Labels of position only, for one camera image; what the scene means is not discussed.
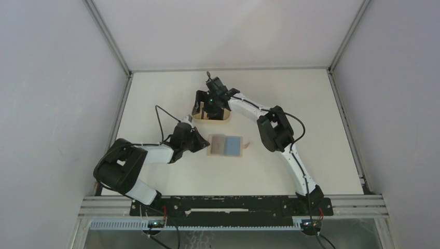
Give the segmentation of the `beige card holder wallet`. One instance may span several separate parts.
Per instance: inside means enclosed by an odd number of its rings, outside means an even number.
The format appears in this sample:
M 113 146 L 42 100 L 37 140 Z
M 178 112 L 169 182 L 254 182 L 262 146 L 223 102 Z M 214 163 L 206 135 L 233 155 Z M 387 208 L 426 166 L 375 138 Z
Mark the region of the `beige card holder wallet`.
M 221 157 L 242 157 L 243 151 L 247 149 L 250 145 L 250 140 L 247 137 L 242 136 L 229 136 L 224 135 L 226 137 L 225 141 L 225 152 L 223 155 L 212 155 L 211 151 L 211 137 L 213 135 L 223 135 L 223 134 L 210 134 L 208 142 L 210 146 L 207 148 L 208 156 L 221 156 Z

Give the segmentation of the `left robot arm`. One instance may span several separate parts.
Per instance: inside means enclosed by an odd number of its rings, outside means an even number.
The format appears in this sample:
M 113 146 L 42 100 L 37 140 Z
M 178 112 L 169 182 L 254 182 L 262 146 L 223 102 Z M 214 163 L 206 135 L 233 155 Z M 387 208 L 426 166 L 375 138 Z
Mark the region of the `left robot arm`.
M 162 202 L 157 199 L 161 193 L 140 178 L 143 167 L 154 163 L 175 163 L 184 152 L 196 153 L 209 145 L 196 127 L 181 121 L 172 134 L 157 144 L 136 144 L 117 139 L 95 166 L 93 177 L 103 188 L 142 203 L 145 213 L 156 216 L 162 210 Z

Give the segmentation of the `grey card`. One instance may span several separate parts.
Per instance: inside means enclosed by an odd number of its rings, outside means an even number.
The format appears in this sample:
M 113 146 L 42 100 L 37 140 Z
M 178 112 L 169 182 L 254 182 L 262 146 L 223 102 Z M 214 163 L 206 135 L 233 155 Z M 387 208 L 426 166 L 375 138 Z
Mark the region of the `grey card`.
M 225 141 L 226 137 L 224 135 L 213 135 L 211 137 L 211 151 L 212 155 L 223 155 L 225 152 Z

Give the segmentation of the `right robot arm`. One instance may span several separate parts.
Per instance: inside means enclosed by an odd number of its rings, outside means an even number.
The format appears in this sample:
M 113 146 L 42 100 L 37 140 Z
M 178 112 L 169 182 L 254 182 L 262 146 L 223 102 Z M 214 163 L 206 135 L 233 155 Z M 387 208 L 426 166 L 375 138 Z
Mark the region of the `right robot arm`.
M 266 107 L 235 88 L 228 89 L 218 77 L 208 79 L 206 86 L 207 91 L 196 92 L 192 115 L 201 114 L 208 120 L 221 120 L 224 111 L 228 110 L 255 122 L 264 147 L 271 153 L 277 153 L 289 171 L 302 213 L 312 216 L 318 212 L 324 194 L 298 154 L 296 144 L 305 134 L 294 138 L 294 130 L 288 120 L 291 114 L 278 105 Z

